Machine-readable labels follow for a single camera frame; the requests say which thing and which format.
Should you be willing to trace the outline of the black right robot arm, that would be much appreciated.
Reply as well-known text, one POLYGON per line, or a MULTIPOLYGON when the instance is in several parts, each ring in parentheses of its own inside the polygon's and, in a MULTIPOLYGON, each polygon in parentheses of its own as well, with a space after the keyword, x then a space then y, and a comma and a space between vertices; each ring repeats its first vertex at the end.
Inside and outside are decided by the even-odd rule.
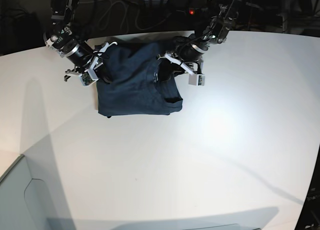
POLYGON ((45 45, 55 50, 60 57, 73 63, 73 69, 64 74, 64 81, 77 77, 87 87, 97 81, 112 82, 105 63, 109 59, 106 51, 117 42, 105 42, 92 48, 87 44, 88 30, 97 10, 98 0, 93 0, 93 10, 89 21, 81 26, 74 22, 79 0, 51 0, 51 28, 44 33, 45 45))

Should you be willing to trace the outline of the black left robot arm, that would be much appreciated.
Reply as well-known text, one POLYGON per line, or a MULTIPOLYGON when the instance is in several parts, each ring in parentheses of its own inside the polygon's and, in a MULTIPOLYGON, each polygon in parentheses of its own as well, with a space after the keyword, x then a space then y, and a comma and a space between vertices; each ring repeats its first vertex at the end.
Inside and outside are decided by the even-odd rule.
POLYGON ((194 33, 188 37, 175 36, 169 41, 166 51, 157 56, 160 64, 155 80, 164 82, 178 75, 188 74, 190 84, 203 85, 203 56, 211 45, 226 41, 245 1, 206 0, 204 8, 189 9, 190 15, 198 13, 194 33))

